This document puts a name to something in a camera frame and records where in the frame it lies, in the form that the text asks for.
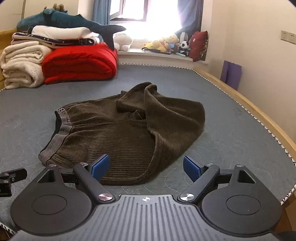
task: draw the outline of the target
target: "white plush toy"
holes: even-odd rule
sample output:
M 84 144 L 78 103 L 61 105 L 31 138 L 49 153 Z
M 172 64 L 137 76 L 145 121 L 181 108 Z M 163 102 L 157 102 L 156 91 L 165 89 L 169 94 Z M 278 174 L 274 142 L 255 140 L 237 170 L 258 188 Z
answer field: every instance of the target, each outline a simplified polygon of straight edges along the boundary
M 128 51 L 133 39 L 125 33 L 116 33 L 114 36 L 114 47 L 117 51 Z

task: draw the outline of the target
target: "gray mattress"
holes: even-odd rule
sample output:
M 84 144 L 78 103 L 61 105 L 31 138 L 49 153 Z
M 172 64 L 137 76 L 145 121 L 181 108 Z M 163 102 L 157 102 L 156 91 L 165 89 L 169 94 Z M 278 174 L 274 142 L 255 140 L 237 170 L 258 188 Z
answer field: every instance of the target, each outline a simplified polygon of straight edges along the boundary
M 26 168 L 26 180 L 12 185 L 13 196 L 0 198 L 0 222 L 14 229 L 9 214 L 13 199 L 44 168 L 38 159 L 55 127 L 54 111 L 71 102 L 99 99 L 150 81 L 159 93 L 199 101 L 206 113 L 205 130 L 184 153 L 202 164 L 220 168 L 246 165 L 281 201 L 296 183 L 296 168 L 270 133 L 237 102 L 192 70 L 119 65 L 114 79 L 44 85 L 0 92 L 0 169 Z M 192 182 L 180 157 L 143 185 L 107 186 L 119 194 L 173 194 Z

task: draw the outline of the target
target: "yellow plush toy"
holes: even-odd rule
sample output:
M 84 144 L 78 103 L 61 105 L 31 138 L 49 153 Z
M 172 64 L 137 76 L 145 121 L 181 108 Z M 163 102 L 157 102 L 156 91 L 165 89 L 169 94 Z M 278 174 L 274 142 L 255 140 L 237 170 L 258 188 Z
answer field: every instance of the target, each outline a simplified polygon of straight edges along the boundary
M 174 45 L 179 42 L 177 35 L 172 34 L 169 37 L 154 40 L 152 45 L 155 49 L 160 50 L 163 53 L 169 52 L 173 49 Z
M 153 44 L 151 41 L 149 41 L 148 43 L 144 43 L 144 48 L 147 48 L 147 49 L 155 49 L 153 47 Z

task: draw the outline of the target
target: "wall switch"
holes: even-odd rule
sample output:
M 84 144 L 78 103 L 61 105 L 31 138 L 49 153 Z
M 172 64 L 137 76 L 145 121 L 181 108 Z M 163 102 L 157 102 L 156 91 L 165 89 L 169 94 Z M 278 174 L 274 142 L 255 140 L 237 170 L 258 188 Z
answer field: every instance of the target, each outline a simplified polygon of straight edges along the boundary
M 293 34 L 293 33 L 289 33 L 289 35 L 288 35 L 288 41 L 290 43 L 296 44 L 296 35 Z
M 288 36 L 289 36 L 289 33 L 287 31 L 281 31 L 281 39 L 282 40 L 285 40 L 285 41 L 288 41 Z

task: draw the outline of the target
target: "folded red comforter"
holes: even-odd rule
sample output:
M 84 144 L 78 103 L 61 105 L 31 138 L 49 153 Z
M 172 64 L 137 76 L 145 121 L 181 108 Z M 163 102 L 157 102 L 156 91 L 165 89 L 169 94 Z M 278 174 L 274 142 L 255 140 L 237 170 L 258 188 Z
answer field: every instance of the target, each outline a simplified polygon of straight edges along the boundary
M 117 51 L 105 43 L 56 49 L 42 63 L 46 84 L 71 80 L 105 80 L 117 69 Z

